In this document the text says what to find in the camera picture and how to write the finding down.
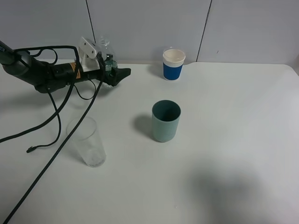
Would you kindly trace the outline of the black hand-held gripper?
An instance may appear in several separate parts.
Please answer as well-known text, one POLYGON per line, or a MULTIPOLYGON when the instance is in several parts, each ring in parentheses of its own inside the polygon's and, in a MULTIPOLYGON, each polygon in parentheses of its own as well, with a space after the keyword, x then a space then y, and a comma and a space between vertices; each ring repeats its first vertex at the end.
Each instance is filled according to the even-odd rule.
MULTIPOLYGON (((102 78, 103 58, 97 57, 96 61, 100 66, 95 71, 83 71, 79 62, 78 50, 74 46, 45 46, 35 48, 11 49, 3 42, 0 43, 0 64, 4 71, 28 84, 34 86, 40 93, 54 92, 72 83, 102 78), (56 64, 39 61, 37 56, 44 50, 71 49, 75 53, 76 60, 72 63, 56 64)), ((120 81, 130 76, 130 68, 112 68, 105 73, 104 83, 115 87, 120 81)))

